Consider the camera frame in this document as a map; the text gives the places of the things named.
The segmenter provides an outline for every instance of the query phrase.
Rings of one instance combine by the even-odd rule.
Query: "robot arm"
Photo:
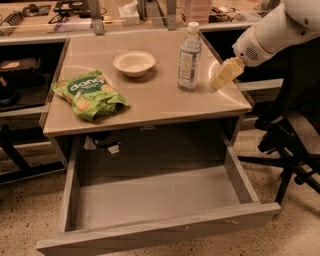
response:
[[[320,0],[283,0],[247,29],[232,46],[246,66],[255,67],[279,51],[320,36]]]

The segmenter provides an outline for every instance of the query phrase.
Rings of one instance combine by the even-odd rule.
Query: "chip bag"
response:
[[[72,104],[78,116],[89,121],[97,115],[115,113],[119,105],[129,105],[98,70],[52,83],[51,87]]]

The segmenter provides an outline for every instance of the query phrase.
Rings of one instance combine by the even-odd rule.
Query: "open drawer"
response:
[[[101,255],[256,228],[279,210],[260,204],[219,120],[113,132],[120,152],[80,150],[69,162],[61,234],[45,255]]]

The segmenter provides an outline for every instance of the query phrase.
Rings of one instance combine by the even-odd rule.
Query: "speckled floor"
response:
[[[242,155],[260,155],[256,146],[262,135],[263,132],[252,128],[252,123],[246,122],[235,149]],[[24,153],[29,153],[31,161],[32,154],[28,150]],[[0,166],[10,165],[2,157]],[[279,185],[279,170],[243,166],[260,200],[272,202]],[[57,234],[64,182],[65,173],[58,172],[0,186],[0,255],[41,255],[35,249],[37,241]],[[320,196],[307,185],[291,183],[280,214],[263,228],[109,255],[317,256],[319,230]]]

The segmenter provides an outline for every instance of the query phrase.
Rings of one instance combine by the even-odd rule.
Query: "bowl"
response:
[[[129,51],[119,54],[113,61],[116,69],[129,77],[143,76],[155,64],[154,57],[147,52]]]

